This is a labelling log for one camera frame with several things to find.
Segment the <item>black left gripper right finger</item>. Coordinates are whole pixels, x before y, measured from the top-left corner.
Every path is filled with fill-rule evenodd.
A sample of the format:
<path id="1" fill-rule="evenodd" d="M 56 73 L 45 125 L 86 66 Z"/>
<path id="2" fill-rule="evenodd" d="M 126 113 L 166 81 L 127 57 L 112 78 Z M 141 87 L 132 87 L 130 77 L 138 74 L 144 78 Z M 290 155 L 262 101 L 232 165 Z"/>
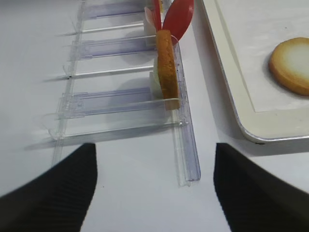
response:
<path id="1" fill-rule="evenodd" d="M 233 232 L 307 232 L 309 195 L 227 143 L 217 143 L 213 184 Z"/>

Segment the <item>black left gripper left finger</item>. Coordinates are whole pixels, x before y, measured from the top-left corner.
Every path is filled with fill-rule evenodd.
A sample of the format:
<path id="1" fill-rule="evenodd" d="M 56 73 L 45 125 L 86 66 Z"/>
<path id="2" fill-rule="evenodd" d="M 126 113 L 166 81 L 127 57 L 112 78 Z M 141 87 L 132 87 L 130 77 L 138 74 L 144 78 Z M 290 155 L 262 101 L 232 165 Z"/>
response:
<path id="1" fill-rule="evenodd" d="M 0 198 L 0 230 L 79 232 L 97 179 L 96 145 L 83 144 L 47 172 Z"/>

